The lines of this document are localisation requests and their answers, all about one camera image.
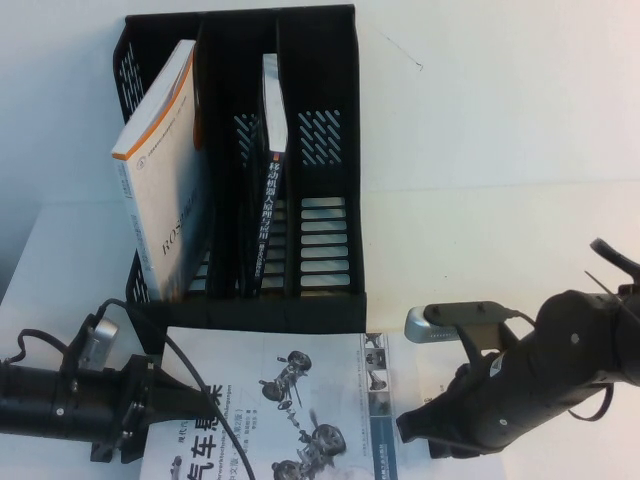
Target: black cable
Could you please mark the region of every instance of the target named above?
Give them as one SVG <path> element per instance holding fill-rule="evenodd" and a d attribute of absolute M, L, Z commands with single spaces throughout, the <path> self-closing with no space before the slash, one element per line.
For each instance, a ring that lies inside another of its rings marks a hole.
<path fill-rule="evenodd" d="M 612 400 L 613 400 L 613 383 L 606 386 L 604 399 L 602 400 L 602 405 L 600 405 L 600 408 L 598 409 L 598 411 L 595 414 L 593 414 L 591 417 L 583 417 L 582 415 L 573 413 L 571 410 L 569 410 L 569 413 L 573 418 L 577 420 L 582 420 L 583 422 L 597 422 L 598 420 L 600 420 L 602 417 L 605 416 L 605 414 L 609 410 L 609 407 L 611 406 Z"/>
<path fill-rule="evenodd" d="M 20 353 L 15 357 L 7 358 L 5 360 L 5 363 L 7 364 L 17 363 L 25 359 L 25 357 L 27 356 L 27 349 L 24 345 L 24 337 L 33 337 L 33 338 L 37 338 L 38 340 L 42 340 L 43 342 L 46 342 L 49 345 L 51 345 L 53 348 L 58 350 L 63 355 L 67 351 L 67 346 L 64 343 L 62 343 L 60 340 L 58 340 L 56 337 L 54 337 L 53 335 L 47 332 L 43 332 L 42 330 L 25 328 L 20 332 L 20 335 L 18 335 L 18 346 L 20 347 Z"/>
<path fill-rule="evenodd" d="M 171 350 L 174 351 L 174 353 L 178 356 L 180 361 L 182 361 L 184 366 L 187 367 L 187 370 L 189 370 L 189 373 L 195 379 L 196 383 L 198 384 L 198 387 L 200 387 L 202 394 L 207 399 L 207 403 L 209 404 L 209 407 L 211 407 L 211 411 L 213 412 L 213 415 L 215 417 L 218 417 L 218 420 L 222 424 L 222 428 L 224 428 L 224 431 L 227 432 L 227 435 L 229 435 L 229 438 L 231 439 L 231 443 L 237 450 L 238 455 L 240 455 L 240 459 L 242 460 L 244 468 L 247 471 L 247 475 L 249 475 L 249 480 L 255 480 L 256 477 L 253 474 L 253 469 L 251 468 L 251 464 L 249 463 L 247 454 L 242 449 L 242 445 L 240 445 L 240 441 L 238 440 L 238 437 L 236 437 L 236 435 L 233 433 L 231 426 L 229 425 L 227 420 L 224 418 L 224 415 L 220 411 L 220 408 L 218 407 L 218 405 L 216 405 L 216 402 L 213 400 L 213 398 L 211 398 L 211 396 L 207 392 L 207 385 L 205 384 L 204 380 L 202 379 L 202 377 L 200 376 L 196 368 L 193 366 L 191 361 L 184 354 L 182 349 L 176 344 L 176 342 L 173 341 L 173 339 L 169 335 L 160 331 L 160 329 L 151 320 L 149 320 L 146 315 L 136 310 L 131 305 L 123 302 L 122 300 L 118 300 L 116 298 L 110 298 L 107 301 L 105 301 L 102 304 L 102 306 L 98 309 L 98 312 L 96 313 L 96 317 L 98 320 L 100 320 L 104 316 L 104 313 L 106 312 L 107 307 L 109 305 L 117 305 L 123 308 L 129 315 L 135 316 L 137 319 L 142 320 L 147 325 L 149 325 L 159 337 L 164 339 L 166 344 L 169 345 Z"/>
<path fill-rule="evenodd" d="M 520 317 L 523 320 L 526 320 L 527 323 L 529 323 L 529 325 L 531 325 L 532 327 L 535 328 L 536 326 L 536 322 L 533 318 L 531 318 L 529 315 L 527 315 L 526 313 L 522 313 L 518 310 L 511 310 L 511 313 L 513 314 L 514 317 Z"/>

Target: table surface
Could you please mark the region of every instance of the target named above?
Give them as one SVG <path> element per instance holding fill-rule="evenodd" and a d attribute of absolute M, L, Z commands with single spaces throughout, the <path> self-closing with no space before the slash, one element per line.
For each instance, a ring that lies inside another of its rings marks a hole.
<path fill-rule="evenodd" d="M 640 258 L 638 218 L 627 208 L 639 190 L 626 182 L 364 194 L 368 330 L 398 330 L 409 308 L 432 302 L 490 299 L 534 315 L 555 293 L 597 291 L 585 269 L 615 288 L 627 279 L 588 245 L 601 236 Z M 124 297 L 134 248 L 120 203 L 43 208 L 0 305 L 0 355 L 17 352 L 22 328 L 70 341 L 87 313 Z M 108 316 L 121 327 L 108 366 L 121 368 L 142 349 L 123 312 Z M 27 340 L 27 352 L 28 366 L 60 361 L 39 342 Z M 578 411 L 595 411 L 598 400 Z M 621 385 L 600 422 L 565 414 L 530 432 L 501 454 L 507 478 L 636 478 L 639 402 L 640 389 Z M 3 478 L 138 478 L 139 461 L 88 458 L 87 444 L 0 435 Z"/>

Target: car chassis illustration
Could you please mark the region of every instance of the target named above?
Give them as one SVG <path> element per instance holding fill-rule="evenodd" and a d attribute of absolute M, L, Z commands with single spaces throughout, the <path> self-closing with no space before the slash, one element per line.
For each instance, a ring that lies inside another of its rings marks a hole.
<path fill-rule="evenodd" d="M 387 382 L 378 377 L 374 372 L 367 372 L 371 378 L 371 385 L 369 390 L 376 392 L 378 390 L 384 390 L 387 388 Z"/>
<path fill-rule="evenodd" d="M 364 337 L 365 337 L 365 345 L 367 343 L 371 343 L 371 345 L 373 345 L 373 348 L 381 348 L 381 345 L 380 345 L 380 337 L 382 337 L 381 333 L 365 333 Z"/>
<path fill-rule="evenodd" d="M 334 467 L 333 459 L 347 450 L 347 444 L 338 427 L 323 423 L 318 425 L 315 413 L 311 413 L 311 421 L 315 427 L 311 435 L 301 430 L 299 441 L 305 444 L 302 450 L 298 450 L 300 461 L 284 460 L 274 463 L 274 480 L 313 480 L 325 467 Z"/>
<path fill-rule="evenodd" d="M 296 386 L 300 377 L 307 375 L 307 372 L 311 369 L 311 359 L 305 353 L 292 351 L 285 359 L 278 357 L 279 362 L 287 363 L 280 375 L 278 375 L 273 381 L 267 382 L 260 380 L 262 385 L 262 394 L 268 400 L 272 402 L 278 402 L 279 410 L 288 410 L 293 403 L 291 397 L 291 389 L 296 392 L 298 404 L 302 406 L 300 395 L 298 395 L 298 388 Z"/>

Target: book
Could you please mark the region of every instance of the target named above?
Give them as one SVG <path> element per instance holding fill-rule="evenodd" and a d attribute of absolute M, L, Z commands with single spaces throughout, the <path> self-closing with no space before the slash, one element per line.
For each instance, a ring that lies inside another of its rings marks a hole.
<path fill-rule="evenodd" d="M 193 40 L 178 43 L 112 150 L 152 300 L 177 300 L 188 289 L 210 225 L 194 50 Z"/>
<path fill-rule="evenodd" d="M 168 333 L 209 386 L 258 479 L 505 478 L 499 456 L 432 460 L 426 440 L 400 441 L 397 416 L 436 396 L 468 361 L 459 341 L 438 344 L 438 355 L 430 357 L 419 352 L 431 344 L 415 345 L 401 333 L 292 335 L 175 327 Z M 169 349 L 163 369 L 195 386 Z M 140 478 L 246 480 L 247 475 L 219 422 L 195 420 L 150 427 Z"/>
<path fill-rule="evenodd" d="M 245 169 L 247 197 L 243 203 L 244 296 L 259 295 L 269 250 L 276 203 L 287 157 L 287 116 L 280 86 L 278 55 L 262 56 L 258 116 Z"/>

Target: magazine cover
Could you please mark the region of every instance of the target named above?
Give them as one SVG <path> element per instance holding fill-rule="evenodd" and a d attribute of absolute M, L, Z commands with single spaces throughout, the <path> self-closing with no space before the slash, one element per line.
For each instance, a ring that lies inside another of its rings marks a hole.
<path fill-rule="evenodd" d="M 401 334 L 281 335 L 171 328 L 251 462 L 256 478 L 431 477 L 427 442 L 402 444 L 395 418 L 421 402 L 414 345 Z M 193 379 L 173 352 L 163 368 Z M 499 459 L 480 459 L 501 478 Z M 476 460 L 461 466 L 469 472 Z M 153 425 L 141 479 L 244 480 L 217 421 Z"/>

